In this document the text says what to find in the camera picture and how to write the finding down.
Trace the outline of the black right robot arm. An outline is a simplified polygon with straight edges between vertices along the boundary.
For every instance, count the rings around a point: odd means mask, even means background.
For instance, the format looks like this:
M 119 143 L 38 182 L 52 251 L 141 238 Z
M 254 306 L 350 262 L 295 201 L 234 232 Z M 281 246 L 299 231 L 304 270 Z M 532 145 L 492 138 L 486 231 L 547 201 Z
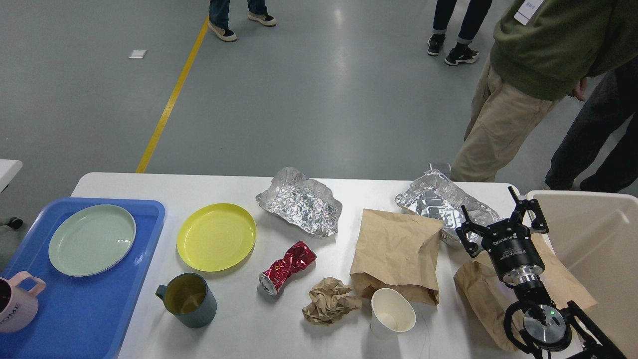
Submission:
M 522 352 L 543 357 L 543 352 L 561 352 L 572 340 L 572 330 L 584 340 L 576 359 L 624 359 L 625 354 L 576 304 L 568 301 L 558 309 L 540 275 L 544 261 L 531 239 L 546 234 L 549 227 L 539 202 L 509 193 L 515 202 L 510 217 L 487 226 L 472 221 L 461 206 L 464 222 L 456 228 L 460 242 L 470 257 L 486 251 L 497 278 L 511 288 L 516 300 L 504 311 L 503 328 L 508 340 Z

